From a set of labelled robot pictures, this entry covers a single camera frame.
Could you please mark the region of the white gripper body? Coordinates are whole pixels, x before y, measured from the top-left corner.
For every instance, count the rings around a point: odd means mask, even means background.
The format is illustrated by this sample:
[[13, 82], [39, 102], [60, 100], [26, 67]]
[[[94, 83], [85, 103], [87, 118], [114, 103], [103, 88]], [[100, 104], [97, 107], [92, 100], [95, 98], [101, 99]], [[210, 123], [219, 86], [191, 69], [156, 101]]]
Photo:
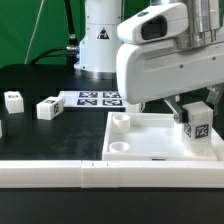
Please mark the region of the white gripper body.
[[123, 44], [117, 54], [120, 96], [137, 104], [224, 83], [224, 34], [211, 45], [178, 50], [171, 39]]

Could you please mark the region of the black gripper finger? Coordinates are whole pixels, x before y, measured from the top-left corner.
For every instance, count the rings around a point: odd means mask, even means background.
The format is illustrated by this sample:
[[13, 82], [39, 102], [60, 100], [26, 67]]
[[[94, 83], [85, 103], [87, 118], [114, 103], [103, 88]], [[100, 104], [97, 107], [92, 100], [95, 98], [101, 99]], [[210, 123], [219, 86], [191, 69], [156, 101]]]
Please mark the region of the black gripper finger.
[[224, 94], [224, 83], [208, 87], [209, 94], [206, 102], [213, 106], [214, 114], [218, 114], [218, 103]]
[[177, 124], [182, 124], [187, 122], [187, 111], [178, 104], [180, 101], [179, 96], [169, 96], [164, 99], [165, 103], [173, 112], [174, 121]]

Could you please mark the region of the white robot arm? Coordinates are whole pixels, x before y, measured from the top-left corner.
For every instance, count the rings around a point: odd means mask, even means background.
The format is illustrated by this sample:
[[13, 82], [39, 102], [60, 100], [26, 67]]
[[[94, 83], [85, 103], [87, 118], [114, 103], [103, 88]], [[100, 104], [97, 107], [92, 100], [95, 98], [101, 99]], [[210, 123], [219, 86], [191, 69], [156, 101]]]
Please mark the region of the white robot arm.
[[187, 115], [176, 95], [212, 87], [208, 102], [215, 105], [224, 86], [222, 0], [150, 0], [125, 21], [120, 2], [85, 0], [78, 74], [115, 77], [130, 104], [164, 98], [180, 123]]

